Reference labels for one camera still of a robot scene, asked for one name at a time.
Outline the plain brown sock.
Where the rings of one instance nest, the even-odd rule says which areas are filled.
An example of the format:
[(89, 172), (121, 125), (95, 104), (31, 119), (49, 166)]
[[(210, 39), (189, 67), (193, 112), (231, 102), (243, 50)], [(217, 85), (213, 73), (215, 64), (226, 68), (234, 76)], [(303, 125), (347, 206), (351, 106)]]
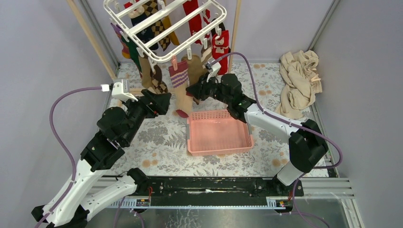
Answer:
[(187, 56), (183, 56), (181, 60), (184, 60), (188, 65), (188, 83), (186, 87), (194, 85), (198, 82), (199, 78), (207, 73), (207, 70), (203, 67), (201, 58), (193, 54), (192, 59), (188, 59)]

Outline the beige purple striped sock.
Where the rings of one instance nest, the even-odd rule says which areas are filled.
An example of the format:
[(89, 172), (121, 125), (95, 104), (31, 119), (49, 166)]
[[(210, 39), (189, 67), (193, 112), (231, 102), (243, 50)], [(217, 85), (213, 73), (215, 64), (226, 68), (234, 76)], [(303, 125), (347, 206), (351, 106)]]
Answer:
[(192, 96), (187, 94), (186, 88), (189, 86), (187, 61), (171, 61), (169, 69), (170, 80), (173, 86), (173, 93), (176, 97), (175, 111), (182, 118), (188, 118), (192, 111)]

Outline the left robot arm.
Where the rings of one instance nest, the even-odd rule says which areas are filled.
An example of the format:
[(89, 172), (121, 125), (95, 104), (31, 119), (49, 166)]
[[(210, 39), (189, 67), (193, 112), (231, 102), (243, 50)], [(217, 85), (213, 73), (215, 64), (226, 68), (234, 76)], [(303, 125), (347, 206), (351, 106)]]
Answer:
[(123, 107), (106, 109), (97, 122), (98, 132), (73, 162), (71, 177), (48, 204), (35, 207), (31, 214), (38, 225), (49, 228), (83, 228), (94, 215), (127, 195), (150, 195), (149, 178), (132, 168), (116, 183), (89, 194), (93, 185), (124, 155), (143, 121), (165, 115), (170, 93), (155, 94), (147, 89), (140, 97), (124, 101)]

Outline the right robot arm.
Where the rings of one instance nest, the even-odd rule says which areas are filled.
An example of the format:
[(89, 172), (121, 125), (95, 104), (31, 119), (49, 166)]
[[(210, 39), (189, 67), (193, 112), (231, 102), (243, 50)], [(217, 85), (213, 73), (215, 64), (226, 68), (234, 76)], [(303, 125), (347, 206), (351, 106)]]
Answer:
[(236, 120), (258, 126), (288, 143), (289, 161), (275, 175), (273, 191), (280, 196), (291, 190), (291, 184), (309, 173), (328, 151), (317, 123), (289, 120), (261, 107), (256, 100), (246, 96), (234, 74), (225, 74), (221, 81), (203, 76), (186, 89), (197, 100), (213, 98), (227, 105), (227, 111)]

